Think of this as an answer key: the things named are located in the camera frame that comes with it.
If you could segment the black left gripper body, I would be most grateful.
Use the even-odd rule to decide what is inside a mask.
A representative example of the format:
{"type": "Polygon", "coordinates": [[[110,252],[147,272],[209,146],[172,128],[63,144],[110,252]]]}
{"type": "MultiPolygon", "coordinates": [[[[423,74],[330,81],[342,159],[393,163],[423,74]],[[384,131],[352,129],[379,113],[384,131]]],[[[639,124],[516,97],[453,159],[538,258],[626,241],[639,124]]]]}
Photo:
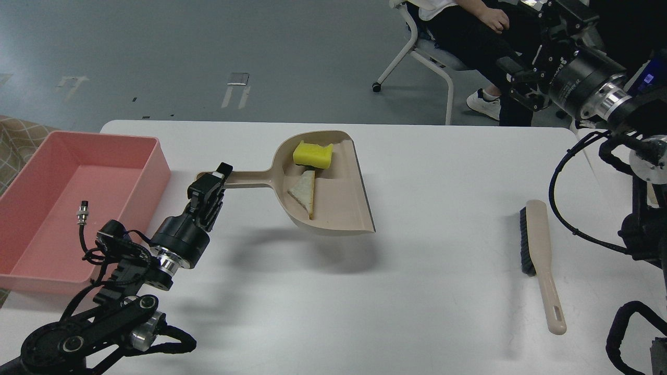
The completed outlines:
{"type": "Polygon", "coordinates": [[[160,224],[150,239],[151,247],[166,249],[181,259],[181,267],[195,268],[208,246],[212,230],[222,202],[197,206],[186,204],[178,216],[169,216],[160,224]]]}

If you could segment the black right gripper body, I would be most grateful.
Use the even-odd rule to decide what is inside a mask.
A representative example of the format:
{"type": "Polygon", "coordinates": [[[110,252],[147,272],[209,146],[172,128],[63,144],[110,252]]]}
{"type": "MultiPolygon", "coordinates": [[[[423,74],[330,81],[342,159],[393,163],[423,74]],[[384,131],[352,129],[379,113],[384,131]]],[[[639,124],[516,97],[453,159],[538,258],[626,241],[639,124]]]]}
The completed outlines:
{"type": "Polygon", "coordinates": [[[572,40],[544,41],[533,66],[534,110],[555,104],[577,121],[603,121],[628,100],[626,69],[598,49],[572,40]]]}

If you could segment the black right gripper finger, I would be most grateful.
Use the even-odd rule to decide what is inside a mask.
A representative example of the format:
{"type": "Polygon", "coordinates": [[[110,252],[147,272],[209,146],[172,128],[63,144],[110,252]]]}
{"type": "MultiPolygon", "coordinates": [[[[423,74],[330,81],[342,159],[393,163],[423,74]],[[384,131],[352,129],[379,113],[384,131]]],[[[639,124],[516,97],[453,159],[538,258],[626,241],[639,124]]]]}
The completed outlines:
{"type": "Polygon", "coordinates": [[[510,98],[533,112],[550,107],[552,100],[547,92],[545,71],[536,67],[523,67],[509,56],[498,59],[496,65],[507,74],[510,98]]]}
{"type": "Polygon", "coordinates": [[[543,45],[581,46],[605,50],[598,32],[600,15],[588,6],[588,1],[543,1],[540,9],[541,41],[543,45]]]}

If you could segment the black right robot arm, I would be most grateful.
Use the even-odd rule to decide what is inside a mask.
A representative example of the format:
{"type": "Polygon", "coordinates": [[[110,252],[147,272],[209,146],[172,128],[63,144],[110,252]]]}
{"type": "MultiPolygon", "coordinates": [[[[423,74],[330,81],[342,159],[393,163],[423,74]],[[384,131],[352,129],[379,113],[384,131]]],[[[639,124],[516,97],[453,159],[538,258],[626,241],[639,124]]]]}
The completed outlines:
{"type": "Polygon", "coordinates": [[[665,81],[650,71],[627,73],[607,50],[584,41],[600,17],[579,1],[520,1],[536,19],[540,46],[530,67],[510,58],[497,65],[508,75],[510,97],[532,111],[552,104],[580,122],[605,122],[567,151],[549,185],[553,214],[573,235],[665,271],[665,81]],[[565,164],[599,139],[599,157],[632,177],[632,212],[623,220],[619,247],[586,235],[568,223],[555,202],[555,185],[565,164]]]}

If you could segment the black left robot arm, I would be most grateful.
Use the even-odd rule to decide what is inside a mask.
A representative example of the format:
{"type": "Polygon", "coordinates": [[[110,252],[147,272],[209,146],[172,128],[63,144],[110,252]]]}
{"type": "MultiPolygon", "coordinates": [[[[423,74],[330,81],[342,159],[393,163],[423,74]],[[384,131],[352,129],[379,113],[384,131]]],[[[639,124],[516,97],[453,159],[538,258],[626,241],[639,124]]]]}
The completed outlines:
{"type": "Polygon", "coordinates": [[[110,220],[97,232],[95,247],[84,238],[88,202],[77,212],[83,260],[100,270],[77,293],[56,322],[34,330],[20,355],[2,365],[2,374],[103,374],[124,357],[193,351],[196,340],[170,326],[159,311],[159,299],[140,295],[144,285],[167,291],[176,271],[191,270],[209,244],[209,233],[223,206],[226,181],[233,168],[219,164],[201,173],[188,187],[188,204],[170,216],[152,237],[110,220]]]}

